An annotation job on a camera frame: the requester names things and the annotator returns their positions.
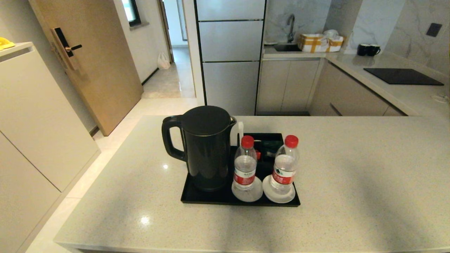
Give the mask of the light wooden door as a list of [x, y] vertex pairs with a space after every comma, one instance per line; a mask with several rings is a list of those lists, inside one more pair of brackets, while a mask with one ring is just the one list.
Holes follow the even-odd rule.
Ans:
[[[97, 127], [109, 136], [141, 99], [143, 88], [114, 0], [28, 0], [53, 52]], [[51, 28], [61, 27], [77, 70], [63, 62]]]

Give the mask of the black compartment condiment box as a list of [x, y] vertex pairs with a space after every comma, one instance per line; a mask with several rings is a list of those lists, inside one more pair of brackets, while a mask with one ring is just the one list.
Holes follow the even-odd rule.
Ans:
[[[254, 140], [280, 140], [283, 141], [283, 136], [281, 133], [244, 133], [244, 136], [252, 136]], [[271, 157], [266, 157], [265, 152], [271, 149], [265, 149], [262, 143], [254, 143], [254, 149], [261, 152], [261, 160], [258, 162], [267, 162], [274, 164], [275, 159]]]

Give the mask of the black induction cooktop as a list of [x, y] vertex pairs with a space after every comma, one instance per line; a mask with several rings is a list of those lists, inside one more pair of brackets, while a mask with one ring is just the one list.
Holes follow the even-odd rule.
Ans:
[[364, 68], [364, 70], [389, 85], [444, 85], [442, 82], [413, 69]]

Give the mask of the clear water bottle red cap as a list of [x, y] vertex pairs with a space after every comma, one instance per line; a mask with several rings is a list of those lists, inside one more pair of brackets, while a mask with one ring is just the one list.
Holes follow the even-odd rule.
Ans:
[[299, 138], [288, 135], [275, 155], [270, 184], [277, 194], [288, 194], [293, 186], [300, 157], [298, 145]]
[[254, 138], [243, 136], [234, 157], [233, 186], [238, 190], [252, 189], [257, 168], [257, 152], [254, 148]]

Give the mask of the cardboard box with yellow tape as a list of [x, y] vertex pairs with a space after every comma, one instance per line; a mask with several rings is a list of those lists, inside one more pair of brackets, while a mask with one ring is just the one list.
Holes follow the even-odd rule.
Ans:
[[342, 48], [345, 37], [339, 34], [337, 40], [328, 39], [320, 34], [301, 34], [299, 35], [298, 46], [303, 52], [338, 52]]

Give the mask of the silver multi-door refrigerator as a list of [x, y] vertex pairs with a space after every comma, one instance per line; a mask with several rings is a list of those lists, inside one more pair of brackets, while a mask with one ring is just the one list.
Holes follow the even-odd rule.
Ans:
[[206, 105], [253, 116], [266, 0], [194, 0]]

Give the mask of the tall cream cabinet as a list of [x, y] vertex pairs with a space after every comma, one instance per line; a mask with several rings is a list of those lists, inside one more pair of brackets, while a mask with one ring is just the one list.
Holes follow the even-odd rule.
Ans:
[[0, 253], [24, 253], [100, 150], [32, 42], [0, 50]]

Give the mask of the white plastic bag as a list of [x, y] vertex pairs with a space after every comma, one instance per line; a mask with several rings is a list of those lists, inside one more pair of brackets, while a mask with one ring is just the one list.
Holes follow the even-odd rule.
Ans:
[[170, 58], [166, 53], [160, 52], [157, 58], [157, 67], [160, 70], [167, 70], [171, 67]]

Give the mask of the black gold door lock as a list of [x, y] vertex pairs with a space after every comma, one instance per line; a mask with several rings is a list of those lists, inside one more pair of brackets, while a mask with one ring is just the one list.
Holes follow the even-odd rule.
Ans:
[[60, 51], [63, 62], [67, 67], [69, 67], [69, 69], [74, 71], [77, 70], [78, 64], [75, 63], [73, 52], [82, 48], [83, 46], [81, 44], [70, 46], [65, 35], [63, 34], [61, 27], [51, 28], [50, 31], [57, 42], [57, 48]]

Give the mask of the black electric kettle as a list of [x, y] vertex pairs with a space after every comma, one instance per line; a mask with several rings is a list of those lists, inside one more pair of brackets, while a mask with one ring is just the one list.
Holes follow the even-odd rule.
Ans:
[[236, 119], [217, 106], [199, 106], [166, 117], [162, 139], [167, 154], [186, 162], [193, 185], [205, 192], [227, 183], [230, 134]]

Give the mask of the round white saucer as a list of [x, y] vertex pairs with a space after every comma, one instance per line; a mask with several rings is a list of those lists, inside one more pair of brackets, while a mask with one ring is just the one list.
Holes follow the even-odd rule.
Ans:
[[231, 190], [238, 200], [248, 203], [259, 200], [263, 195], [262, 181], [258, 177], [255, 177], [253, 183], [249, 187], [233, 181]]
[[272, 175], [268, 175], [262, 181], [263, 192], [265, 196], [274, 203], [289, 203], [294, 200], [296, 190], [293, 183], [283, 185], [281, 189], [272, 186]]

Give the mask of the dark kitchen sink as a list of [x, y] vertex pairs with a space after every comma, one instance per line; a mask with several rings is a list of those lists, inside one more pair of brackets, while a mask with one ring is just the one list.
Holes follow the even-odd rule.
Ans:
[[273, 48], [278, 52], [301, 52], [297, 44], [276, 44]]

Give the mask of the chrome kitchen faucet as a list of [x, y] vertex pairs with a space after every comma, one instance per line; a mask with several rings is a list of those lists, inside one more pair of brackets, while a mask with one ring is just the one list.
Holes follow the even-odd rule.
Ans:
[[289, 26], [289, 32], [287, 35], [287, 42], [292, 43], [294, 41], [294, 24], [295, 24], [295, 15], [291, 14], [287, 20], [287, 26]]

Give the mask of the dark wall socket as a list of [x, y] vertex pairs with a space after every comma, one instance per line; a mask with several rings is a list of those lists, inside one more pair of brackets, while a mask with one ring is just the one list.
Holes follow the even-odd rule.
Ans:
[[431, 23], [428, 30], [426, 31], [426, 35], [430, 37], [437, 37], [442, 26], [442, 24]]

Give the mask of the dark framed window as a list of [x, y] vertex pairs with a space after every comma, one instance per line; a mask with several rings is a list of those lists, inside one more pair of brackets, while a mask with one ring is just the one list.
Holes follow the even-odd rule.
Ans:
[[122, 0], [122, 5], [124, 7], [127, 21], [130, 27], [136, 27], [140, 25], [142, 22], [136, 0]]

